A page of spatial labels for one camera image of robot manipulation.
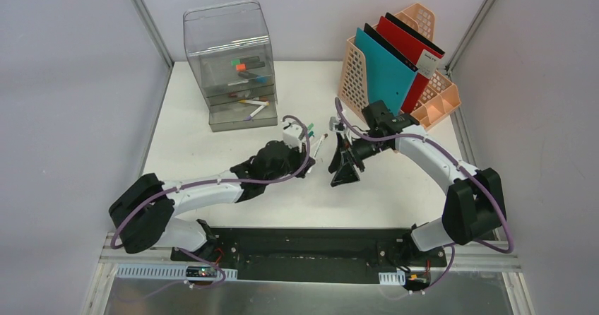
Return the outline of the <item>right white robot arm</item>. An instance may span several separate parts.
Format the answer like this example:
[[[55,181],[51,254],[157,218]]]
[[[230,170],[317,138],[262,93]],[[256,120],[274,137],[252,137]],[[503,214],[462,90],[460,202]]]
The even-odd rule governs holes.
[[[331,130],[337,134],[337,147],[328,167],[332,187],[358,182],[366,159],[393,150],[412,160],[445,194],[441,216],[409,231],[401,246],[406,263],[419,265],[429,250],[441,246],[484,244],[481,237],[498,227],[509,230],[501,177],[494,169],[481,170],[459,160],[415,117],[393,114],[381,100],[362,110],[369,127],[366,131],[347,120],[339,98],[334,104],[337,115],[331,120]]]

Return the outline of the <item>teal folder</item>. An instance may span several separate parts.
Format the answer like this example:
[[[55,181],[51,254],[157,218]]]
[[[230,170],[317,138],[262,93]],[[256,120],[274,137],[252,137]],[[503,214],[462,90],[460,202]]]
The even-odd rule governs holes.
[[[381,100],[391,112],[400,112],[416,78],[416,66],[367,23],[356,30],[354,45],[365,58],[368,102]]]

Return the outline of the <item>brown cap marker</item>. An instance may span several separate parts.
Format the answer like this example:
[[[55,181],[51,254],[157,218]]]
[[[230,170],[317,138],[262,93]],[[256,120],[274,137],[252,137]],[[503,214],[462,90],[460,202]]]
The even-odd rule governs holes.
[[[267,97],[253,97],[253,98],[249,98],[247,100],[252,100],[252,101],[261,101],[261,102],[266,102],[269,101],[269,99]]]

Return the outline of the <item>dark red cap marker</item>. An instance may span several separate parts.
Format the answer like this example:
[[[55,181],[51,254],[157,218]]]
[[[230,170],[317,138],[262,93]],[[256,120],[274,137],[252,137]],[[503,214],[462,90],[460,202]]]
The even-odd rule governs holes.
[[[325,141],[327,138],[328,138],[328,134],[327,134],[327,133],[324,133],[323,135],[321,135],[321,136],[318,138],[318,140],[317,140],[317,142],[316,142],[316,147],[315,147],[314,153],[312,154],[312,157],[313,157],[315,160],[316,160],[316,159],[317,159],[317,157],[318,157],[318,154],[319,154],[319,151],[320,151],[320,149],[321,149],[321,147],[322,147],[322,144],[323,144],[323,142],[324,142],[324,141]]]

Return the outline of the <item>yellow cap marker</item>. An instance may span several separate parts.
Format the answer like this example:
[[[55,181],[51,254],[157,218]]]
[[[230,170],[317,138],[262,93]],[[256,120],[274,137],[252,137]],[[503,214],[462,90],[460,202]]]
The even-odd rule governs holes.
[[[248,104],[248,105],[261,105],[261,106],[268,106],[270,104],[269,101],[261,101],[261,100],[240,100],[239,102]]]

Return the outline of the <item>purple cap marker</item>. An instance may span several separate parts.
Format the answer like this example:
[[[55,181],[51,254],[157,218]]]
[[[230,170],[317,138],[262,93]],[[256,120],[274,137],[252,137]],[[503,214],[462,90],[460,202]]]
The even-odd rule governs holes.
[[[244,120],[245,121],[250,121],[252,120],[259,112],[261,112],[262,110],[264,110],[266,108],[266,105],[259,105],[253,112],[251,112]]]

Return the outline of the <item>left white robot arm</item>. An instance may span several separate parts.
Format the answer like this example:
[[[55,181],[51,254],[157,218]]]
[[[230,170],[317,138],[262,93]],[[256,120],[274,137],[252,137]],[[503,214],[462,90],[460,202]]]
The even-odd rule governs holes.
[[[248,160],[196,181],[163,181],[155,173],[144,174],[109,207],[116,228],[110,246],[137,254],[165,245],[186,249],[197,261],[208,261],[215,253],[209,226],[179,215],[251,200],[269,185],[305,177],[313,164],[309,143],[291,146],[269,141]]]

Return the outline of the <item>red folder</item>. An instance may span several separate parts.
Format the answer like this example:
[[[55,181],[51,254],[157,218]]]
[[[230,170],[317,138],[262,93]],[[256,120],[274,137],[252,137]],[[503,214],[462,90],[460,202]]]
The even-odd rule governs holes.
[[[411,113],[425,91],[445,51],[390,13],[380,17],[376,31],[417,68],[401,111]]]

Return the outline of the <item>green cap black highlighter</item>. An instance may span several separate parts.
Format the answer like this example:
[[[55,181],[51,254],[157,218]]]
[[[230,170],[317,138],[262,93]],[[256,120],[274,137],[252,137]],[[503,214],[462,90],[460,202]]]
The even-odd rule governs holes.
[[[261,59],[258,56],[250,56],[250,57],[240,57],[237,59],[233,59],[230,63],[232,66],[237,66],[240,64],[259,62],[260,60]]]

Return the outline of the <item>orange cap black highlighter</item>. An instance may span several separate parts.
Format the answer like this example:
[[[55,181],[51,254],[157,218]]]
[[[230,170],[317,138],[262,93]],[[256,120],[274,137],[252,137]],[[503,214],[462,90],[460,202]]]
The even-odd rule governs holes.
[[[253,69],[260,69],[265,66],[266,66],[266,63],[264,61],[255,61],[255,62],[247,62],[247,63],[237,64],[235,66],[235,69],[237,71],[249,71],[249,70],[253,70]]]

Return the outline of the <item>clear grey drawer organizer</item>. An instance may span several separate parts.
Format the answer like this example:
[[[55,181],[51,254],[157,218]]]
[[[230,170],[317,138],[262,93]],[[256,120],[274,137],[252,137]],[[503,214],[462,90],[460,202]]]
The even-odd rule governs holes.
[[[277,93],[271,37],[261,5],[255,0],[193,8],[183,15],[184,50],[208,108],[214,132],[275,126]],[[258,56],[266,66],[249,70],[268,76],[265,84],[237,75],[233,59]],[[239,97],[229,98],[231,93]],[[270,104],[252,120],[244,119],[258,105],[240,103],[267,97]]]

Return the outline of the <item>blue cap black highlighter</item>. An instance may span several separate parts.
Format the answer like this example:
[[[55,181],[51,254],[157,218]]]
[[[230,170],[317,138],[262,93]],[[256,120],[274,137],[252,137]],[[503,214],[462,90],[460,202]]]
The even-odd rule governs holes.
[[[268,76],[260,76],[256,73],[252,73],[250,71],[238,71],[237,75],[241,78],[247,79],[248,81],[252,81],[255,83],[267,83],[269,81]]]

